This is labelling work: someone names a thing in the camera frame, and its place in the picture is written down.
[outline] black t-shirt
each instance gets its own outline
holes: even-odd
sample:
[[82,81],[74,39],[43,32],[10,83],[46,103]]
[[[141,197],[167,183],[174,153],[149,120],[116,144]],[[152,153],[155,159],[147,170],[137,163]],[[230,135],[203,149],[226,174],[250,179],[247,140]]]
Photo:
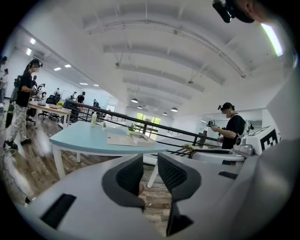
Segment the black t-shirt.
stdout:
[[238,138],[238,134],[239,135],[243,134],[244,127],[245,127],[245,121],[243,120],[243,118],[239,116],[237,113],[233,115],[227,123],[226,130],[235,132],[236,137],[233,139],[224,137],[222,148],[223,149],[233,148],[235,141]]
[[82,103],[82,102],[84,101],[84,96],[78,95],[77,101],[78,101],[79,103]]
[[32,88],[32,77],[30,72],[26,72],[20,79],[20,85],[18,89],[18,96],[16,103],[21,107],[27,107],[28,101],[30,98],[30,92],[23,92],[22,87],[26,86],[28,88]]

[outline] black shoe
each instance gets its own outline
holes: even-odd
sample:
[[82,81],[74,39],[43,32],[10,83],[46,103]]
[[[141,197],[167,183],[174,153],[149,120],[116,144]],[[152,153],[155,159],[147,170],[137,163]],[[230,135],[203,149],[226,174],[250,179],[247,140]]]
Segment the black shoe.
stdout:
[[31,139],[27,138],[24,141],[21,142],[21,145],[25,145],[25,144],[30,144],[31,143]]
[[18,149],[18,145],[15,144],[14,141],[11,141],[11,142],[5,141],[5,143],[6,143],[8,146],[10,146],[11,149]]

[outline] window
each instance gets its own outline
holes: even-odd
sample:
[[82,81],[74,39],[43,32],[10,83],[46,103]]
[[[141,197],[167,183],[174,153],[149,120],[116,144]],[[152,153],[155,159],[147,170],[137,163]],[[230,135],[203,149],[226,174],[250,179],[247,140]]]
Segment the window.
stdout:
[[[157,117],[153,117],[150,115],[146,115],[140,112],[136,113],[136,118],[139,120],[144,120],[144,121],[148,121],[148,122],[152,122],[155,124],[160,124],[161,123],[161,118],[157,118]],[[139,131],[140,133],[143,132],[143,128],[144,128],[144,124],[143,123],[139,123],[139,122],[135,122],[135,126],[138,127],[137,131]],[[153,126],[148,126],[147,125],[147,129],[146,129],[146,133],[145,135],[150,137],[151,139],[153,139],[154,141],[157,138],[156,134],[151,134],[151,133],[158,133],[158,127],[153,127]]]
[[114,112],[115,106],[107,105],[106,110]]

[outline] white table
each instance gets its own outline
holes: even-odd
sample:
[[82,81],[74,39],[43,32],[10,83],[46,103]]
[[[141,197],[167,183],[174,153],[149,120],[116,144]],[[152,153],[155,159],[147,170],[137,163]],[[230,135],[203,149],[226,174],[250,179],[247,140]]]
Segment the white table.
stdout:
[[132,154],[158,153],[168,150],[166,145],[156,143],[153,147],[134,147],[107,144],[107,135],[127,135],[126,131],[108,127],[106,131],[102,126],[91,127],[89,122],[78,121],[70,127],[53,135],[49,141],[52,143],[54,161],[60,179],[66,174],[61,159],[61,150],[77,153],[77,162],[80,163],[80,154],[100,156],[127,156]]
[[63,128],[66,128],[70,123],[70,115],[71,115],[71,111],[72,111],[71,109],[67,109],[67,108],[54,109],[54,108],[50,108],[48,104],[46,104],[46,106],[40,106],[40,105],[38,105],[38,102],[33,102],[33,101],[30,101],[28,103],[28,107],[31,107],[31,108],[34,108],[37,110],[36,128],[38,126],[38,111],[39,110],[49,112],[49,113],[56,113],[56,114],[64,116]]

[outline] table leg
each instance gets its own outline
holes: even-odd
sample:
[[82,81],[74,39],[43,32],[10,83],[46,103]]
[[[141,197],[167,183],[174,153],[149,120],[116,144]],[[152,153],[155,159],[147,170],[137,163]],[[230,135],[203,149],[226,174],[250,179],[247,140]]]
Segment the table leg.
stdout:
[[153,185],[153,183],[154,183],[154,180],[155,180],[155,178],[156,178],[157,175],[158,175],[158,163],[156,162],[155,167],[154,167],[154,169],[153,169],[153,172],[152,172],[152,174],[151,174],[151,177],[150,177],[150,179],[149,179],[149,182],[148,182],[148,184],[147,184],[147,187],[148,187],[148,188],[151,188],[151,187],[152,187],[152,185]]
[[36,128],[38,127],[38,109],[36,111]]
[[77,153],[77,162],[78,162],[78,163],[81,163],[81,160],[80,160],[80,152]]
[[60,179],[63,179],[66,177],[66,174],[65,174],[64,166],[62,164],[61,151],[58,148],[58,146],[55,145],[53,145],[52,149],[53,149],[53,155],[54,155],[54,161],[55,161],[57,173]]
[[66,128],[67,127],[67,116],[64,115],[64,123],[62,125],[62,129]]
[[70,124],[70,116],[71,116],[71,114],[69,113],[67,115],[67,127],[69,127],[69,124]]

